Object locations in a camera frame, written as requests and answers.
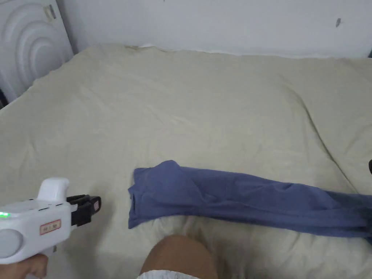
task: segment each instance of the white shorts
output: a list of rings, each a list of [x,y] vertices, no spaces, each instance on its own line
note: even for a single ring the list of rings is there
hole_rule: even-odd
[[[151,270],[142,273],[140,276],[137,277],[137,279],[198,279],[198,278],[177,271]]]

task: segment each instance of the beige bed sheet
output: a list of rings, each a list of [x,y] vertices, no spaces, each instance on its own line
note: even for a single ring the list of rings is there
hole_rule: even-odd
[[[220,278],[372,278],[372,246],[208,218],[127,229],[136,167],[164,160],[372,194],[371,60],[164,52],[101,45],[0,111],[0,204],[67,177],[100,195],[93,222],[50,258],[49,278],[135,278],[152,246],[186,234]]]

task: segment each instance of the blue cloth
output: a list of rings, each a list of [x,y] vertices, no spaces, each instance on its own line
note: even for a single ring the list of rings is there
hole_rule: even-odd
[[[195,215],[316,235],[372,236],[372,196],[324,191],[257,176],[180,167],[134,170],[129,228],[163,216]]]

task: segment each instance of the black object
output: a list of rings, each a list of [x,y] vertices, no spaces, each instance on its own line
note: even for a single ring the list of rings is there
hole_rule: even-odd
[[[0,89],[0,103],[1,103],[3,106],[7,106],[7,105],[9,105],[9,102],[8,102],[8,100],[5,98],[5,95],[4,95],[4,93],[1,91],[1,89]]]
[[[67,202],[77,205],[76,211],[71,213],[71,226],[82,226],[92,221],[92,216],[101,209],[101,197],[78,195],[67,197]]]

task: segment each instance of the white plastic gun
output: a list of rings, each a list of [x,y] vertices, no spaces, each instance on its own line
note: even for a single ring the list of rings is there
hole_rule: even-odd
[[[66,197],[69,180],[49,178],[37,199],[0,207],[0,264],[17,263],[33,255],[50,256],[76,227],[91,222],[101,198]]]

